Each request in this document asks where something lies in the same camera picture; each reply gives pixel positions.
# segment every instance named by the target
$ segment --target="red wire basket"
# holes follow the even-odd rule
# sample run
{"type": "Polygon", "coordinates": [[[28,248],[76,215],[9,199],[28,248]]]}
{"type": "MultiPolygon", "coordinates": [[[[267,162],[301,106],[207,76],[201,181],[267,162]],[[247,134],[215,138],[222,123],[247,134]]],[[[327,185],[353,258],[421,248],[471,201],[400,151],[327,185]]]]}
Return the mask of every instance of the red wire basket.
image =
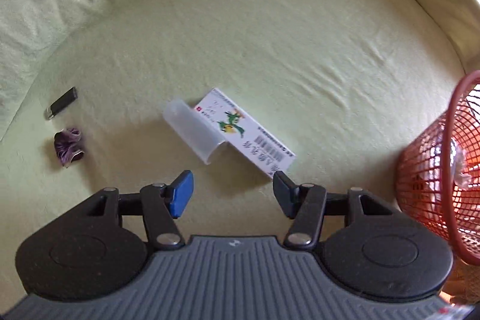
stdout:
{"type": "Polygon", "coordinates": [[[480,266],[480,70],[460,80],[446,112],[400,156],[400,209],[480,266]]]}

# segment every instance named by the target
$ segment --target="bed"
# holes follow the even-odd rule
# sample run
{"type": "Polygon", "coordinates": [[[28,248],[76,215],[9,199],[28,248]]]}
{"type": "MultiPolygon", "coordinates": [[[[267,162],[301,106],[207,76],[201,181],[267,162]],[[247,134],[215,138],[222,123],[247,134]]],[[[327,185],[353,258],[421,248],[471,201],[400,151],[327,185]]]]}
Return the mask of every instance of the bed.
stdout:
{"type": "Polygon", "coordinates": [[[270,179],[233,148],[204,165],[162,119],[172,98],[218,87],[296,153],[293,180],[394,202],[400,151],[480,52],[475,0],[1,0],[0,15],[0,311],[23,294],[21,241],[106,186],[190,169],[186,237],[283,238],[270,179]],[[79,99],[45,121],[72,86],[79,99]],[[69,126],[86,155],[64,169],[53,135],[69,126]]]}

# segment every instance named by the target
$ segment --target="blue gripper pad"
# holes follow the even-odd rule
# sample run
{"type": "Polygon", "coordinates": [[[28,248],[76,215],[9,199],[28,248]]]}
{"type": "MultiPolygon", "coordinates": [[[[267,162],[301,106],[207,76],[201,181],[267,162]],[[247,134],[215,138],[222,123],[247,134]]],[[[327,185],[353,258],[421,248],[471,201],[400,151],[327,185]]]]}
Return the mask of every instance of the blue gripper pad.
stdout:
{"type": "Polygon", "coordinates": [[[78,303],[29,295],[6,320],[424,320],[445,303],[360,298],[333,283],[307,252],[275,237],[196,236],[155,253],[142,273],[106,297],[78,303]]]}
{"type": "Polygon", "coordinates": [[[194,175],[189,171],[182,174],[170,185],[174,188],[173,198],[169,204],[169,212],[173,218],[178,218],[185,210],[192,193],[194,192],[194,175]]]}

